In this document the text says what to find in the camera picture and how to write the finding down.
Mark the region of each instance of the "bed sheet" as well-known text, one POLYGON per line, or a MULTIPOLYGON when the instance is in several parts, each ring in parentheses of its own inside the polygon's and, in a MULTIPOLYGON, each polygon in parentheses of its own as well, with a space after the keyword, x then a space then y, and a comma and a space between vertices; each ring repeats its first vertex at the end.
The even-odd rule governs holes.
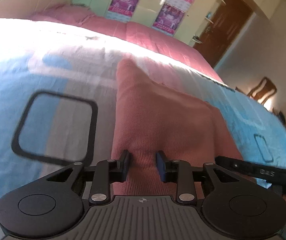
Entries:
MULTIPOLYGON (((0 19, 0 197, 60 168, 11 149, 24 108, 36 91, 96 101, 92 165, 110 157, 116 66, 123 57, 132 57, 155 82, 218 107, 245 160, 286 168, 286 130, 278 119, 213 78, 165 55, 84 28, 0 19)), ((19 142, 38 156, 79 160, 86 152, 91 118, 92 109, 82 103, 41 95, 27 115, 19 142)))
POLYGON ((98 17, 86 7, 57 5, 31 17, 35 21, 52 21, 79 26, 91 31, 117 37, 184 63, 222 82, 203 56, 187 44, 136 22, 123 23, 98 17))

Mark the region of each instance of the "wooden chair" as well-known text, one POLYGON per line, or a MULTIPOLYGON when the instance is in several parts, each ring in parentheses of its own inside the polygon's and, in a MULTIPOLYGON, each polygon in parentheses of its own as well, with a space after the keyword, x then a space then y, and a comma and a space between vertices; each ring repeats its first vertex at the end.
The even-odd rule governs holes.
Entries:
POLYGON ((264 105, 265 102, 269 98, 271 98, 273 95, 276 94, 276 92, 277 92, 277 89, 276 89, 276 86, 273 84, 273 82, 269 78, 264 77, 264 78, 262 78, 261 82, 247 94, 247 96, 253 98, 256 101, 258 101, 258 100, 262 99, 264 96, 267 95, 265 97, 265 99, 261 102, 261 104, 264 105))

